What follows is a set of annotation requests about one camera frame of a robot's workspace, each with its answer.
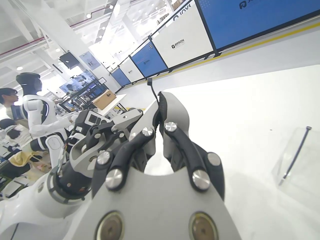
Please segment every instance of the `poster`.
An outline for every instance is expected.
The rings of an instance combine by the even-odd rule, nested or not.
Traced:
[[[95,70],[97,67],[101,66],[99,61],[96,60],[96,58],[88,51],[87,53],[84,53],[80,55],[80,58],[84,63],[86,63],[91,70]]]

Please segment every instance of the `white table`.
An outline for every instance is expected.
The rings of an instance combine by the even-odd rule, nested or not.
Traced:
[[[116,98],[107,105],[107,107],[105,107],[103,110],[98,109],[98,113],[102,116],[107,115],[108,113],[110,113],[112,116],[116,116],[117,112],[113,111],[114,107],[116,107],[117,105],[120,104],[120,102],[123,100],[124,97],[126,97],[127,94],[120,94],[117,95]]]

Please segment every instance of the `yellow floor line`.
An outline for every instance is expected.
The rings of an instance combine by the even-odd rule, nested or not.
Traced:
[[[226,57],[226,56],[230,56],[230,55],[239,53],[239,52],[241,52],[241,51],[245,51],[245,50],[250,49],[250,48],[258,47],[258,46],[267,44],[267,43],[272,42],[272,41],[276,41],[276,40],[279,40],[279,39],[283,39],[283,38],[286,38],[286,37],[289,37],[289,36],[292,36],[292,35],[295,35],[295,34],[298,34],[298,33],[301,33],[301,32],[304,32],[304,31],[307,31],[307,30],[310,30],[310,29],[313,29],[313,28],[316,28],[316,27],[319,27],[319,26],[320,26],[320,22],[319,22],[319,23],[315,23],[315,24],[313,24],[313,25],[305,26],[305,27],[303,27],[303,28],[300,28],[300,29],[297,29],[297,30],[294,30],[294,31],[291,31],[291,32],[288,32],[288,33],[285,33],[285,34],[282,34],[282,35],[279,35],[279,36],[270,38],[270,39],[266,39],[266,40],[264,40],[264,41],[260,41],[260,42],[257,42],[257,43],[255,43],[255,44],[252,44],[252,45],[249,45],[249,46],[246,46],[246,47],[242,47],[242,48],[237,49],[237,50],[234,50],[234,51],[222,53],[220,56],[215,57],[215,58],[206,59],[206,60],[204,60],[204,61],[202,61],[202,62],[195,63],[195,64],[192,64],[192,65],[186,65],[186,66],[184,66],[184,67],[181,67],[181,68],[178,68],[178,69],[173,70],[171,73],[165,73],[165,74],[159,75],[159,76],[157,76],[157,77],[153,77],[153,79],[154,79],[154,80],[157,80],[157,79],[162,78],[162,77],[164,77],[164,76],[171,75],[171,74],[173,74],[173,73],[175,73],[175,72],[183,71],[183,70],[186,70],[186,69],[195,67],[195,66],[197,66],[197,65],[201,65],[201,64],[206,63],[206,62],[209,62],[209,61],[215,61],[215,60],[217,60],[217,59],[224,58],[224,57]],[[139,85],[139,84],[142,84],[142,83],[146,83],[146,81],[137,82],[137,83],[135,83],[134,85],[125,87],[125,89],[129,89],[129,88],[131,88],[131,87],[133,87],[133,86],[135,86],[135,85]]]

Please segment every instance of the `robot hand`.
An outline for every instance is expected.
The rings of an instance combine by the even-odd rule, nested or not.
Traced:
[[[189,138],[189,116],[170,93],[159,93],[130,132],[129,140],[99,154],[92,201],[65,239],[239,240],[223,203],[220,158]],[[156,129],[174,173],[143,173],[154,155]]]

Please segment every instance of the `yellow cloth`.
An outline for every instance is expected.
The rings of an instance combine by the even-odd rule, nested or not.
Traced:
[[[12,165],[16,167],[23,167],[25,166],[29,160],[36,155],[36,152],[33,151],[20,151],[17,154],[13,155],[9,161]]]

